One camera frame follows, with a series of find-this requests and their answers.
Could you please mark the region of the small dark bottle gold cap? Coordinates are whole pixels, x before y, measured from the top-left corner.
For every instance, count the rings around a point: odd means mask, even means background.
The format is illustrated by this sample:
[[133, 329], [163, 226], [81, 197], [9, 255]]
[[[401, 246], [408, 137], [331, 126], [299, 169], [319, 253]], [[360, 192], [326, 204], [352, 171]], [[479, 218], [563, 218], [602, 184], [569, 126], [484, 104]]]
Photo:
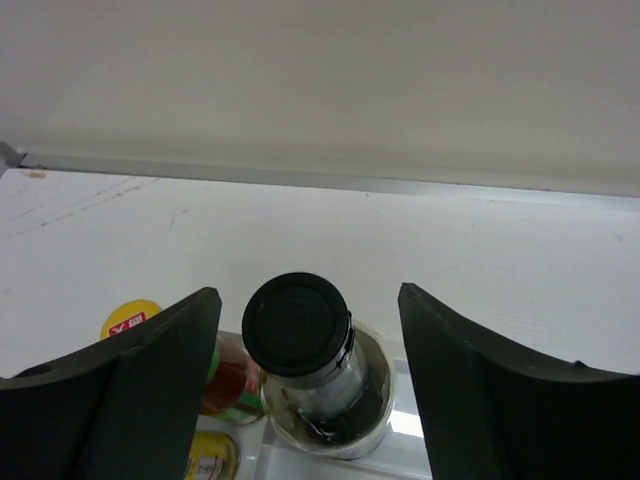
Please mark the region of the small dark bottle gold cap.
[[234, 479], [240, 466], [240, 449], [224, 432], [197, 431], [189, 450], [185, 480]]

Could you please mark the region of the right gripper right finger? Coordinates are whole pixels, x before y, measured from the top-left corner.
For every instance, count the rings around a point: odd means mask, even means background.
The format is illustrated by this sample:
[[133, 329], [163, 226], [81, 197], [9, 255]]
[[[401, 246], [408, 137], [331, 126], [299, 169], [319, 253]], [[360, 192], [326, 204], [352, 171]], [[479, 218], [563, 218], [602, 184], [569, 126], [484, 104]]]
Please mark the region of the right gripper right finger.
[[398, 307], [436, 479], [635, 479], [639, 378], [561, 360], [412, 283]]

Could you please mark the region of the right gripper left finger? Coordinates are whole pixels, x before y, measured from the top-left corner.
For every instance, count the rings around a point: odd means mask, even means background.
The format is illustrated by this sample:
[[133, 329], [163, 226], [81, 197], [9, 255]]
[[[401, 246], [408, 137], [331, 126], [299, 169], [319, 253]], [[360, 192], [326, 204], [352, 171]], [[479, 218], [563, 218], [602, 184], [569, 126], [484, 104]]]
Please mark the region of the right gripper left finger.
[[218, 332], [202, 288], [122, 333], [1, 381], [4, 479], [180, 479]]

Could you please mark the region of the tall dark soy sauce bottle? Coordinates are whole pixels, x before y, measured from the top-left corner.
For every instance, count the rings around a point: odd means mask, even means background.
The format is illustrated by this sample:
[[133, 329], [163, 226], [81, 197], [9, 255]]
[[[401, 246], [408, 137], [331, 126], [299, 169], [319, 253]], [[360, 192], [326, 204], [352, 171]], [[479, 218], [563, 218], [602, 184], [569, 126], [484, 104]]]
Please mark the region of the tall dark soy sauce bottle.
[[393, 362], [330, 281], [306, 272], [267, 281], [245, 308], [242, 339], [261, 369], [265, 415], [287, 441], [343, 448], [381, 428]]

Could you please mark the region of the red sauce bottle yellow cap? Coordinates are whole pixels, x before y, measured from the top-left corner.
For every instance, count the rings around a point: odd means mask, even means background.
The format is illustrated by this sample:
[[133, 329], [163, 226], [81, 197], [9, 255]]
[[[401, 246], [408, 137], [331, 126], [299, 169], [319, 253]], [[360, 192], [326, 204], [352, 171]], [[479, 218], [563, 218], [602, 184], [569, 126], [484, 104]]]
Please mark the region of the red sauce bottle yellow cap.
[[[116, 308], [105, 320], [100, 339], [122, 333], [162, 311], [155, 302], [136, 299]], [[216, 340], [207, 376], [200, 414], [234, 425], [260, 419], [263, 408], [259, 393], [260, 367], [237, 343], [226, 336]]]

